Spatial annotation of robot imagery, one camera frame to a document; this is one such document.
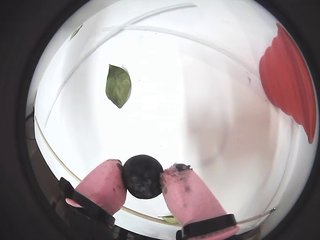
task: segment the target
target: black strap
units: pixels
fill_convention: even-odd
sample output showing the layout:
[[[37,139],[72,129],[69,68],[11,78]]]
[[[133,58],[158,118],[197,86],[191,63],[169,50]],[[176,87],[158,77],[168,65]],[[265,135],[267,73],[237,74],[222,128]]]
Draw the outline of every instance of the black strap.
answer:
[[[112,215],[110,215],[108,212],[106,212],[103,208],[95,204],[90,199],[75,191],[71,183],[68,182],[66,179],[61,177],[58,185],[62,190],[64,196],[68,199],[72,199],[77,204],[82,206],[90,217],[95,218],[111,226],[115,225],[116,219]]]
[[[216,231],[220,231],[232,226],[236,226],[237,221],[233,214],[227,214],[223,216],[218,216],[215,218],[197,221],[185,225],[181,229],[181,238],[183,240],[198,237],[205,234],[210,234]]]

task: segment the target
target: black round object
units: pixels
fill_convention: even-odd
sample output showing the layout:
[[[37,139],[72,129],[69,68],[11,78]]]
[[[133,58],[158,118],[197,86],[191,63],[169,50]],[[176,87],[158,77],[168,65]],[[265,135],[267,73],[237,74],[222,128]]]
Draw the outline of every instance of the black round object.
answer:
[[[161,164],[148,155],[133,156],[125,162],[122,177],[125,187],[138,199],[153,199],[162,193]]]
[[[25,125],[29,86],[45,47],[59,27],[88,1],[1,0],[0,216],[3,221],[0,239],[98,239],[98,235],[91,232],[85,234],[85,226],[95,226],[92,220],[87,221],[85,216],[74,211],[67,225],[53,209],[46,194],[52,191],[54,184],[58,187],[58,180],[43,160],[30,161]],[[274,14],[297,42],[311,71],[317,99],[320,99],[320,1],[256,1]],[[282,222],[263,240],[319,239],[319,149],[300,198]],[[118,240],[126,240],[128,234],[133,235],[120,228],[115,236],[118,236]],[[114,239],[101,235],[105,240]],[[150,239],[136,236],[132,239]]]

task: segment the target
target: leaf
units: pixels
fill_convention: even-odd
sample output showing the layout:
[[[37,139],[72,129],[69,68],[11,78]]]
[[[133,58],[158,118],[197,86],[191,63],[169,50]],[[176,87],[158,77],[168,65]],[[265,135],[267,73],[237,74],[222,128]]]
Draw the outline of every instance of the leaf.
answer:
[[[70,40],[74,38],[74,36],[79,32],[79,30],[80,30],[80,28],[82,28],[82,26],[83,25],[81,24],[76,30],[74,30],[74,32],[70,36]]]
[[[131,80],[126,70],[109,64],[105,94],[119,109],[128,101],[131,93]]]
[[[179,220],[176,219],[174,216],[161,216],[163,220],[165,220],[169,224],[179,224]]]

